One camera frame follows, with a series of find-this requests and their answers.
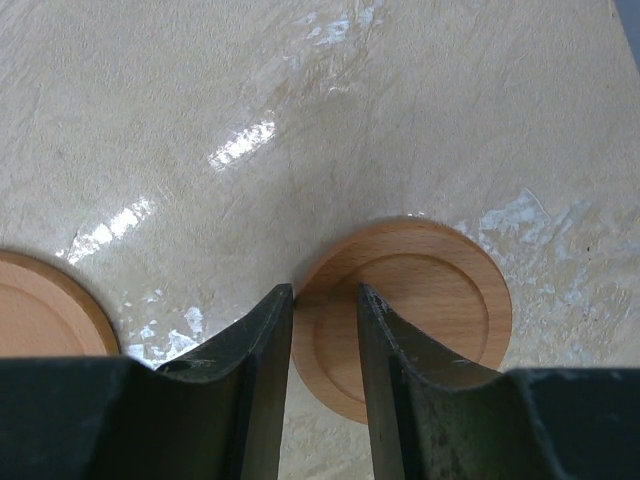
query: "round wooden coaster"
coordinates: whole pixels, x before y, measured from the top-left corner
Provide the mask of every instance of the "round wooden coaster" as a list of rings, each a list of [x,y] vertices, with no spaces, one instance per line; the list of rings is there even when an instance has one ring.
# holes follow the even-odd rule
[[[366,423],[356,319],[359,283],[466,358],[497,368],[511,335],[511,299],[491,258],[453,229],[392,221],[340,242],[296,297],[292,355],[303,381],[336,413]]]
[[[98,304],[55,268],[0,252],[0,356],[117,354]]]

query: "curved black edge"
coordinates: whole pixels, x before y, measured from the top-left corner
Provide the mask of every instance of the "curved black edge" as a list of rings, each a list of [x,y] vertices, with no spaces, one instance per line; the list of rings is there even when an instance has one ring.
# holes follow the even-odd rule
[[[376,478],[611,479],[640,471],[640,371],[477,365],[358,293]]]
[[[126,357],[1,360],[0,478],[276,480],[293,293],[154,372]]]
[[[274,328],[293,302],[289,284],[274,287],[251,311],[193,350],[156,370],[184,381],[214,381],[228,374],[249,355],[262,355]]]

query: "wooden puck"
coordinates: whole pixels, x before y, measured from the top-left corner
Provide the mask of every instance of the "wooden puck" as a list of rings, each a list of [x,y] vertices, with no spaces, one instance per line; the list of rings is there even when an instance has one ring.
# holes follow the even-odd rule
[[[511,335],[511,299],[491,258],[460,233],[431,222],[375,225],[325,255],[296,297],[294,363],[311,392],[336,413],[367,421],[356,318],[360,283],[460,355],[500,365]]]
[[[0,356],[109,355],[107,317],[74,280],[30,257],[0,251]]]

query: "beige stone surface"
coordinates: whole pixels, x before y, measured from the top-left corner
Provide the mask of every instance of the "beige stone surface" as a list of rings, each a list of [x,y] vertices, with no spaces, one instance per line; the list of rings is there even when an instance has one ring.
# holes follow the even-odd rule
[[[640,364],[640,75],[608,0],[0,0],[0,46],[0,245],[151,365],[409,214],[504,271],[503,367]],[[285,423],[283,479],[372,478],[293,368]]]

